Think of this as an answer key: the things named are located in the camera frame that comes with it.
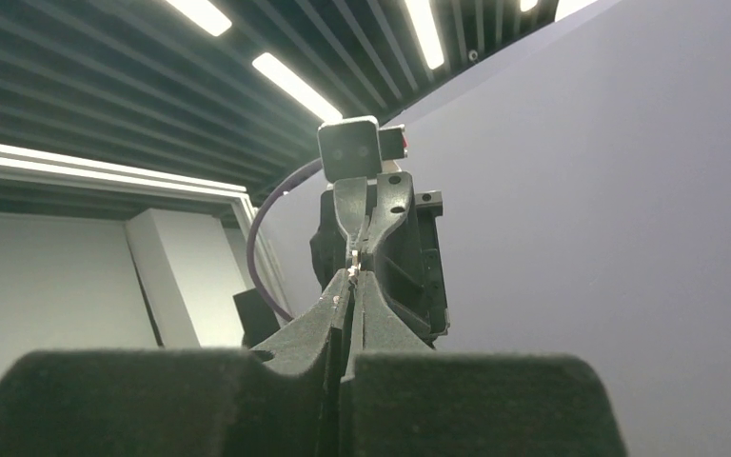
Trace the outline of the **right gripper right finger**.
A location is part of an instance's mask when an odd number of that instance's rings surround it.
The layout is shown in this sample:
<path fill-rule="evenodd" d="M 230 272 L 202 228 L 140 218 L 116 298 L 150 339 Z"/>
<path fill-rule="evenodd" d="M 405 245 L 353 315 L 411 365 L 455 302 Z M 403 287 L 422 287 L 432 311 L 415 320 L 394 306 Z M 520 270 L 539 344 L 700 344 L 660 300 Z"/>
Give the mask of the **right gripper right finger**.
<path fill-rule="evenodd" d="M 446 352 L 388 306 L 374 273 L 354 283 L 340 390 L 344 456 L 623 456 L 602 379 L 564 353 Z"/>

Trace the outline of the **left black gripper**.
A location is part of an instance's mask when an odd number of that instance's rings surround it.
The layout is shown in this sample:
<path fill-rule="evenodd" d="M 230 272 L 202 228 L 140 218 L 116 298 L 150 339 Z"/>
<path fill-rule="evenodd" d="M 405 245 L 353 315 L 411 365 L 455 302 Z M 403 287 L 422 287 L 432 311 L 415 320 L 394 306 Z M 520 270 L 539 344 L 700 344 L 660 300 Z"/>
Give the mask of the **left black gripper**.
<path fill-rule="evenodd" d="M 315 276 L 324 288 L 345 265 L 346 242 L 346 259 L 358 259 L 360 268 L 375 268 L 377 262 L 387 304 L 432 346 L 450 325 L 436 225 L 444 214 L 443 196 L 417 193 L 407 217 L 413 196 L 408 172 L 379 174 L 373 187 L 368 218 L 365 177 L 339 180 L 333 195 L 330 189 L 321 194 L 319 226 L 309 241 Z"/>

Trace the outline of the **silver key with ring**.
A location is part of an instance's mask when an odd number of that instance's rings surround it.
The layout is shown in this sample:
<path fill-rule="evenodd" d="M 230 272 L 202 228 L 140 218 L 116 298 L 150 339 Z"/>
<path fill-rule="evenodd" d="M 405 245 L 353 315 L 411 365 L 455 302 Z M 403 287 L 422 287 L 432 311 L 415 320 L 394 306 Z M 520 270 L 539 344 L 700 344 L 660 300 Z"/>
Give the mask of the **silver key with ring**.
<path fill-rule="evenodd" d="M 348 258 L 348 268 L 347 268 L 348 281 L 351 284 L 356 284 L 358 282 L 358 276 L 359 276 L 360 270 L 361 270 L 360 251 L 357 249 L 353 249 L 350 252 L 350 255 Z"/>

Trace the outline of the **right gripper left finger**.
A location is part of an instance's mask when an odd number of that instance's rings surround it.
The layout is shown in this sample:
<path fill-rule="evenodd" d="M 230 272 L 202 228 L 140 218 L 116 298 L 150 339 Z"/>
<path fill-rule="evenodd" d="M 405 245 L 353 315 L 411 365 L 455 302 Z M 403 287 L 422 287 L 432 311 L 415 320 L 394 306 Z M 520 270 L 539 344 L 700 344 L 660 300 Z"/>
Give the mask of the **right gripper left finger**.
<path fill-rule="evenodd" d="M 0 456 L 344 456 L 351 282 L 253 348 L 34 351 L 0 379 Z"/>

